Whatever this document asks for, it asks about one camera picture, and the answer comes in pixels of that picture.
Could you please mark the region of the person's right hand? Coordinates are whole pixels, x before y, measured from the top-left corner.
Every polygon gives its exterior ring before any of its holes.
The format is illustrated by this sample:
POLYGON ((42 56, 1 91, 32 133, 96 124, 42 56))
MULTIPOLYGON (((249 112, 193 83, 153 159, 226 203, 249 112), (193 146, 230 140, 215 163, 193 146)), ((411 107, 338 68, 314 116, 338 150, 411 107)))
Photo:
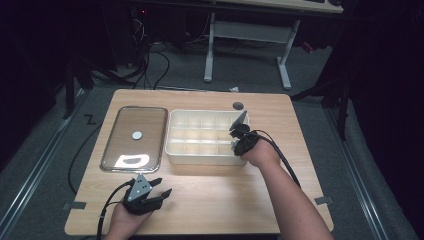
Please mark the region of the person's right hand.
POLYGON ((280 165, 279 155, 273 146, 263 139, 260 139, 251 150, 243 154, 241 159, 259 169, 280 165))

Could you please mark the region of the clear plastic lid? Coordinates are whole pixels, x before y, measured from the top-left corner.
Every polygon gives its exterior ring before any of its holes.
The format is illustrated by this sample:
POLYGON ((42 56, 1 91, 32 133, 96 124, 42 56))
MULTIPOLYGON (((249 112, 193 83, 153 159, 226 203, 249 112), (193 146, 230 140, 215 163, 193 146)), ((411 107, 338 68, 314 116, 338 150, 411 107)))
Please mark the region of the clear plastic lid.
POLYGON ((154 173, 161 164, 168 111, 122 107, 115 118, 100 168, 110 172, 154 173))

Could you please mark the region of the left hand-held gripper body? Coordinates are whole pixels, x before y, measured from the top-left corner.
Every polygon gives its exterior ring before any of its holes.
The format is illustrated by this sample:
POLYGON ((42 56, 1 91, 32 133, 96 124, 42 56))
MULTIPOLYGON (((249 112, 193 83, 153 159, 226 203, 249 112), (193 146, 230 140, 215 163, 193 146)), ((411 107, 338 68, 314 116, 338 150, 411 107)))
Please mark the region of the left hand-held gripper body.
POLYGON ((149 198, 154 187, 151 187, 143 174, 138 174, 131 187, 126 191, 122 205, 133 215, 142 215, 159 210, 163 201, 157 201, 157 197, 149 198))

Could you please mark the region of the white compartment storage box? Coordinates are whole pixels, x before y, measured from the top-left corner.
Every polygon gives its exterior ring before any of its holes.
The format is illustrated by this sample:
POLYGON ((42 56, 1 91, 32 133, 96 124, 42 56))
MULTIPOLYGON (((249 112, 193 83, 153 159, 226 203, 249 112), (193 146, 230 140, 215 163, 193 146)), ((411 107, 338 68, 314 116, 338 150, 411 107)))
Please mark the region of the white compartment storage box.
POLYGON ((172 164, 244 166, 234 154, 230 135, 234 123, 248 125, 243 111, 173 110, 165 152, 172 164))

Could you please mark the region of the metal floor rail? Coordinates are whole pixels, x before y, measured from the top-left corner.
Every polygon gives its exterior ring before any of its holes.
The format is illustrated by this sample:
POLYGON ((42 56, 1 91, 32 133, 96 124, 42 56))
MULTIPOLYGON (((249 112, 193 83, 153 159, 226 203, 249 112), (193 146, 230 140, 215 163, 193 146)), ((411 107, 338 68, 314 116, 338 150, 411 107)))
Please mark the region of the metal floor rail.
POLYGON ((389 240, 385 227, 378 214, 374 201, 372 200, 368 189, 360 175, 360 172, 355 164, 353 155, 345 140, 342 139, 337 128, 336 114, 333 110, 324 109, 324 114, 331 125, 332 131, 337 139, 338 145, 341 149, 344 164, 347 169, 349 178, 351 179, 352 186, 358 198, 362 212, 367 220, 369 228, 373 234, 374 240, 389 240))
POLYGON ((79 89, 74 108, 68 111, 65 108, 65 92, 62 91, 59 94, 60 104, 36 124, 12 161, 0 173, 0 240, 7 240, 13 231, 50 166, 75 112, 89 93, 89 90, 79 89))

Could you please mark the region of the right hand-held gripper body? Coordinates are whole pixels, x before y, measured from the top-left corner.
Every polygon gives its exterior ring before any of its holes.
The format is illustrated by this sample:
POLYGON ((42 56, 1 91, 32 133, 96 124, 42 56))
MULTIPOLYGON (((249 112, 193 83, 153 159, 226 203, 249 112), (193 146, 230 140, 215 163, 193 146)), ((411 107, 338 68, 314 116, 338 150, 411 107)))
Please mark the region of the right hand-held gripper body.
POLYGON ((233 138, 231 149, 236 156, 242 156, 252 150, 260 139, 260 135, 244 122, 246 117, 247 112, 243 111, 229 128, 229 134, 233 138))

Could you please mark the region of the black stand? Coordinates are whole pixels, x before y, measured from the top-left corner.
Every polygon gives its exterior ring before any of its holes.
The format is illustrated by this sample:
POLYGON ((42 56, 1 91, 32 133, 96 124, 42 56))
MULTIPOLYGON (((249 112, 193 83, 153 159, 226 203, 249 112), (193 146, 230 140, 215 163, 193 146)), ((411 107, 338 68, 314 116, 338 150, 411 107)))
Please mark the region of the black stand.
POLYGON ((94 86, 91 71, 84 59, 75 51, 70 55, 65 71, 65 117, 69 118, 76 109, 76 85, 83 90, 94 86))
POLYGON ((292 101, 299 101, 308 96, 322 96, 323 108, 336 108, 338 110, 336 131, 342 140, 346 140, 347 107, 353 73, 352 66, 326 66, 313 87, 291 96, 292 101))

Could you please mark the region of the white-framed desk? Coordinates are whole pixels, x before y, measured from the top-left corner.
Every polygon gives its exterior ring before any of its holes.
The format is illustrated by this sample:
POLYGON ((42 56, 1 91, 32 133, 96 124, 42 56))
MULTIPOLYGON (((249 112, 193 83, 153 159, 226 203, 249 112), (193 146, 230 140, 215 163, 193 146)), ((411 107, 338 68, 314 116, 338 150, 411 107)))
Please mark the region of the white-framed desk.
MULTIPOLYGON (((332 3, 332 0, 211 0, 217 7, 223 4, 232 4, 234 7, 264 7, 270 10, 283 10, 298 14, 341 14, 344 9, 341 5, 332 3)), ((213 79, 214 40, 216 38, 251 40, 267 43, 279 43, 285 46, 282 55, 276 58, 282 86, 285 90, 291 89, 291 82, 287 72, 286 61, 297 35, 301 20, 295 17, 288 26, 271 26, 261 23, 243 23, 238 20, 217 20, 215 13, 209 15, 208 51, 206 55, 204 81, 213 79)))

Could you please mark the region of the person's left hand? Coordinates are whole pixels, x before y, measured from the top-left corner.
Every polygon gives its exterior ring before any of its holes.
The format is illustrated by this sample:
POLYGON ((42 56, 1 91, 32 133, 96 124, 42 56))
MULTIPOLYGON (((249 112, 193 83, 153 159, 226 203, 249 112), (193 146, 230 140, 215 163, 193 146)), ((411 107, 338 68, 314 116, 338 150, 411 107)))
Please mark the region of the person's left hand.
POLYGON ((151 212, 133 215, 122 204, 118 204, 114 207, 109 230, 105 236, 132 237, 151 215, 151 212))

